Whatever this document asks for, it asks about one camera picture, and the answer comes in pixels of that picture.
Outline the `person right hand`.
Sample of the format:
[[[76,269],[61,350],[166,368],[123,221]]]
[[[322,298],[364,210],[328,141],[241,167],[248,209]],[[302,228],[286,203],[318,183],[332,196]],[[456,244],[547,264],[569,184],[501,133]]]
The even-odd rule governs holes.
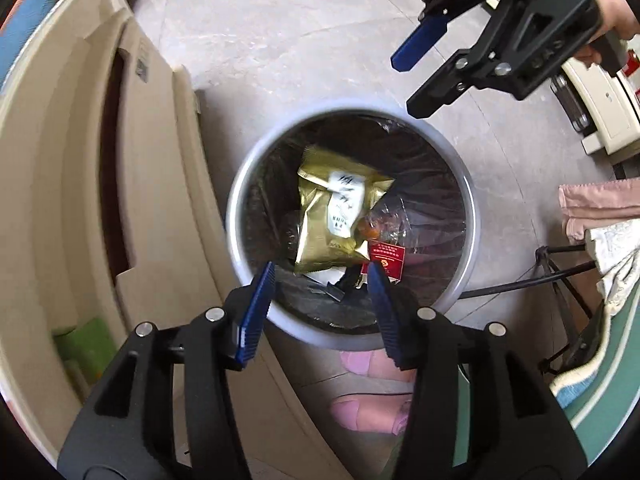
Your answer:
[[[587,68],[602,62],[602,54],[593,43],[614,30],[620,39],[631,40],[639,33],[639,0],[596,0],[600,9],[602,24],[574,58]]]

